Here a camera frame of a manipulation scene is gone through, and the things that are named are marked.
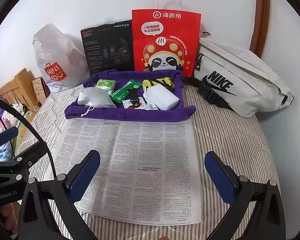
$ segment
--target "green packet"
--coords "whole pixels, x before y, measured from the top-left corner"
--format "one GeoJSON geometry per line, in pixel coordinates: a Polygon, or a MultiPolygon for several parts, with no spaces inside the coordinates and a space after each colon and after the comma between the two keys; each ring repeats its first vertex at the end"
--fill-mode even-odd
{"type": "Polygon", "coordinates": [[[141,86],[141,83],[135,82],[133,79],[130,79],[130,81],[128,81],[128,83],[125,84],[122,88],[118,89],[116,92],[113,92],[110,95],[110,98],[117,103],[122,103],[122,100],[124,100],[129,94],[128,89],[138,89],[141,86]]]}
{"type": "Polygon", "coordinates": [[[114,90],[115,80],[99,79],[96,84],[96,87],[107,91],[114,90]]]}

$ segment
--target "nike swoosh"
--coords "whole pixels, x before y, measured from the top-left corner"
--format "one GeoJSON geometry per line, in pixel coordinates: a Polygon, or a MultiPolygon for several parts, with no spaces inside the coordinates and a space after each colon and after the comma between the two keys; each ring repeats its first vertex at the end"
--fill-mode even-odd
{"type": "Polygon", "coordinates": [[[237,95],[235,95],[235,94],[233,94],[233,93],[230,93],[230,92],[228,92],[228,91],[225,90],[225,89],[222,89],[222,88],[220,88],[220,87],[217,87],[217,86],[215,86],[215,85],[210,84],[210,83],[208,82],[207,77],[208,77],[208,75],[206,75],[206,76],[202,79],[203,84],[205,84],[207,87],[210,87],[210,88],[213,88],[213,89],[215,89],[215,90],[219,90],[219,91],[221,91],[221,92],[225,92],[225,93],[227,93],[227,94],[230,94],[230,95],[233,95],[233,96],[236,96],[236,97],[237,97],[237,95]]]}

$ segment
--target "white wall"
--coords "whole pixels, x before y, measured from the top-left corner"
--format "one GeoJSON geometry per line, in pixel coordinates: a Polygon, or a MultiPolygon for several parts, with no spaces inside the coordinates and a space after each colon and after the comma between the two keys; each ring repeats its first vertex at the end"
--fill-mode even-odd
{"type": "Polygon", "coordinates": [[[280,178],[287,238],[300,230],[300,17],[286,0],[270,0],[262,59],[294,92],[291,106],[258,115],[280,178]]]}
{"type": "MultiPolygon", "coordinates": [[[[159,6],[178,9],[177,0],[159,6]]],[[[245,48],[253,30],[255,0],[184,0],[183,9],[202,13],[202,24],[214,38],[245,48]]],[[[131,18],[131,10],[152,8],[152,0],[20,0],[0,26],[0,86],[26,67],[40,76],[33,35],[53,22],[83,50],[80,30],[131,18]]]]}

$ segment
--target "panda cartoon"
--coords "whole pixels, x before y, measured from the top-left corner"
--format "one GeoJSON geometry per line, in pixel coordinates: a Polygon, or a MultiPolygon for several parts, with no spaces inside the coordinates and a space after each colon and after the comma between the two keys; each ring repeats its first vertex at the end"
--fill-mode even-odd
{"type": "Polygon", "coordinates": [[[155,42],[147,44],[143,50],[145,71],[183,70],[184,47],[177,41],[159,37],[155,42]]]}

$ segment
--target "yellow and black package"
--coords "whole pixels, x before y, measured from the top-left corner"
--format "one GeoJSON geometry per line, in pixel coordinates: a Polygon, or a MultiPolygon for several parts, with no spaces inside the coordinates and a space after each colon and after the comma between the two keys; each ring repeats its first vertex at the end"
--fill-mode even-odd
{"type": "Polygon", "coordinates": [[[152,87],[152,86],[157,85],[157,84],[163,85],[169,91],[174,90],[174,84],[172,83],[171,79],[168,78],[168,77],[152,79],[152,80],[144,80],[142,82],[143,90],[146,90],[149,87],[152,87]]]}

